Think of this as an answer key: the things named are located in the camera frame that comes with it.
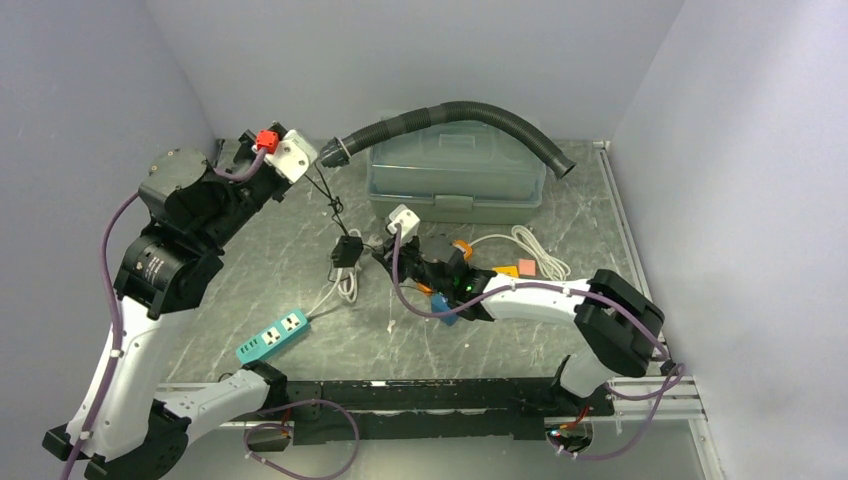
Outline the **blue cube socket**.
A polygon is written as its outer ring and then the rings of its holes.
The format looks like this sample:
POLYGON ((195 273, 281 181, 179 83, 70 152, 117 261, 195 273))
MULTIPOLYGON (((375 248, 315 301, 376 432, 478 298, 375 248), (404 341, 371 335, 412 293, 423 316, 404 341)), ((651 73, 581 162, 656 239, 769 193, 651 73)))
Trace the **blue cube socket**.
POLYGON ((437 318, 447 326, 453 326, 457 323, 460 317, 453 313, 447 315, 446 312, 451 309, 446 298, 441 294, 434 294, 430 297, 430 310, 432 314, 437 314, 437 318))

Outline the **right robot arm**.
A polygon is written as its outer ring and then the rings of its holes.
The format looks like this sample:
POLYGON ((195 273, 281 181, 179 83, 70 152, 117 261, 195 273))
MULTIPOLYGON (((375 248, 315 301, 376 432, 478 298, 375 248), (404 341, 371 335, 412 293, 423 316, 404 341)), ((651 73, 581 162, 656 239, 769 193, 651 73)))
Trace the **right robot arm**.
POLYGON ((437 310, 409 304, 416 315, 448 324, 459 319, 523 320, 575 328, 584 345, 560 363, 550 391, 553 406, 564 415, 578 413, 609 380, 641 378, 651 362, 669 357, 659 338, 664 313, 612 270, 599 269, 578 281, 511 277, 473 266, 464 251, 443 236, 388 238, 372 256, 389 274, 403 304, 409 303, 407 280, 442 299, 437 310))

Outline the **teal power strip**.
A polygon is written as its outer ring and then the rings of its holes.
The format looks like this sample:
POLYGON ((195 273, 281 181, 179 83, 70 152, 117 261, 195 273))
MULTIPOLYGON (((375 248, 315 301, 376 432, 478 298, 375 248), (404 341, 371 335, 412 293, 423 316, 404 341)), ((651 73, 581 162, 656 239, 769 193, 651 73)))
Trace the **teal power strip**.
POLYGON ((238 347, 236 356, 242 365, 267 361, 298 340, 310 327, 304 313, 294 309, 238 347))

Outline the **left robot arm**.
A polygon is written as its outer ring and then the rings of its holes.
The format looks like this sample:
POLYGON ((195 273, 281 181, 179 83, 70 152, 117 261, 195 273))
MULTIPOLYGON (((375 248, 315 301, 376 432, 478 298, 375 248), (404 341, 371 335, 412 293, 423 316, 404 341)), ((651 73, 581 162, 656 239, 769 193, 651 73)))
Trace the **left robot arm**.
POLYGON ((115 273, 103 271, 111 326, 74 417, 48 430, 44 448, 88 479, 159 479, 201 436, 239 416, 279 417, 287 377, 256 360, 225 380, 171 400, 157 396, 168 355, 222 269, 226 244, 318 159, 302 133, 273 124, 220 142, 162 153, 135 199, 150 216, 115 273))

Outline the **orange power strip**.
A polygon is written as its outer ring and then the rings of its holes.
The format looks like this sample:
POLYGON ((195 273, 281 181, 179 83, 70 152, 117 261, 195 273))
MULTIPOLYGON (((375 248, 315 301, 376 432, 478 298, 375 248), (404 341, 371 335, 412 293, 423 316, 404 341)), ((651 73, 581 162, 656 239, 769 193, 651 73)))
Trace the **orange power strip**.
POLYGON ((462 241, 430 237, 419 250, 416 281, 432 291, 454 294, 469 273, 471 249, 462 241))

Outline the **black power adapter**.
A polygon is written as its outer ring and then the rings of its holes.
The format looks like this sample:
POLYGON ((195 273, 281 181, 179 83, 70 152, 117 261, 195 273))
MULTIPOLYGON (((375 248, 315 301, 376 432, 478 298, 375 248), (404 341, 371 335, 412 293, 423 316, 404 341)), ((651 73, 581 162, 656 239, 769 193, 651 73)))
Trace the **black power adapter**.
POLYGON ((364 243, 361 237, 352 235, 340 236, 330 254, 332 266, 335 269, 354 267, 359 261, 363 250, 364 243))

